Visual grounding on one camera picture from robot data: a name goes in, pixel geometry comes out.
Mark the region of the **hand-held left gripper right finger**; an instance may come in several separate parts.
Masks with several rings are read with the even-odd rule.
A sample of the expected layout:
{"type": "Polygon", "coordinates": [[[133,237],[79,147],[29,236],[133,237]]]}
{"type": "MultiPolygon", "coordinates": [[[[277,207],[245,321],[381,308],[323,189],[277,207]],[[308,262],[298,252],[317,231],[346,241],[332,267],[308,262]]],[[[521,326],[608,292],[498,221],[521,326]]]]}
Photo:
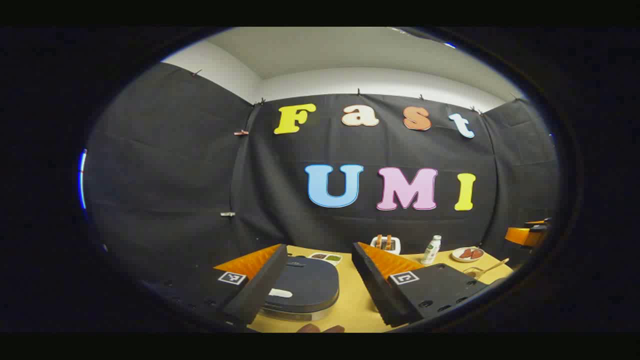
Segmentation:
{"type": "Polygon", "coordinates": [[[391,327],[442,316],[487,287],[447,264],[423,266],[365,243],[352,244],[351,258],[382,320],[391,327]]]}

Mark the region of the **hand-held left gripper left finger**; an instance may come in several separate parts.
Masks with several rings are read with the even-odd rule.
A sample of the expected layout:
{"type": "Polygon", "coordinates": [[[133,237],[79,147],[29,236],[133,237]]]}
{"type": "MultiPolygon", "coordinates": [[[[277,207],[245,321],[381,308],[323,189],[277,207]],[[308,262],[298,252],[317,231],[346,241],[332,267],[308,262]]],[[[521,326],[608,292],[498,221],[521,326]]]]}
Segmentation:
{"type": "Polygon", "coordinates": [[[287,260],[287,246],[275,244],[145,286],[192,319],[241,330],[254,321],[287,260]]]}

